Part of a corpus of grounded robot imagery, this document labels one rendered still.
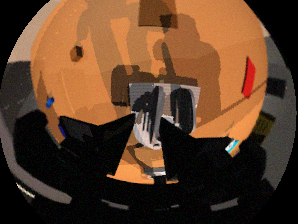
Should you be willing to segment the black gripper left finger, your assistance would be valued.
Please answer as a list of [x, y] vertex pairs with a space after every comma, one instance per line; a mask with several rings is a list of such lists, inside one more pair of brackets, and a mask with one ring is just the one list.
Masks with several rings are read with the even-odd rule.
[[89, 124], [64, 115], [59, 117], [64, 135], [76, 140], [77, 143], [80, 141], [92, 147], [110, 176], [116, 175], [117, 168], [120, 167], [118, 164], [121, 156], [124, 155], [126, 143], [132, 135], [130, 132], [132, 132], [134, 120], [136, 120], [136, 113], [130, 113], [121, 119], [102, 125]]

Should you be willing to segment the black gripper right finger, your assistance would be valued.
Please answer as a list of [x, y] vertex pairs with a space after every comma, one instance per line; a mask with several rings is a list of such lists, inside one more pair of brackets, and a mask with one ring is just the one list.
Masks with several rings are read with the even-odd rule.
[[194, 163], [202, 152], [216, 151], [229, 147], [231, 137], [200, 137], [196, 139], [181, 131], [176, 124], [169, 123], [161, 117], [160, 136], [162, 157], [164, 157], [164, 167], [166, 181], [178, 181], [178, 177], [190, 164]]

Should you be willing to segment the red flat rectangular plate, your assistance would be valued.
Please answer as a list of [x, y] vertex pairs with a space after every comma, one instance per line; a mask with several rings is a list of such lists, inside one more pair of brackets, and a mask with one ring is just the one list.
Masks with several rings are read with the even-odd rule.
[[255, 67], [254, 67], [254, 63], [251, 64], [251, 61], [249, 59], [249, 56], [246, 56], [247, 59], [247, 67], [246, 67], [246, 75], [245, 75], [245, 83], [243, 83], [243, 87], [241, 89], [241, 93], [243, 92], [243, 96], [247, 97], [247, 99], [249, 99], [250, 97], [250, 93], [251, 93], [251, 88], [253, 88], [253, 84], [254, 84], [254, 75], [255, 75]]

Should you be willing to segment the blue flat bar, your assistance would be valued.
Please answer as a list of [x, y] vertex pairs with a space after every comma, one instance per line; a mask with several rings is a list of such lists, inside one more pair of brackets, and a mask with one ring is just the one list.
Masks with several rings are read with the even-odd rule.
[[55, 99], [53, 99], [53, 96], [52, 96], [52, 99], [51, 97], [49, 97], [48, 103], [45, 103], [45, 107], [51, 108], [52, 101], [53, 103], [55, 103]]

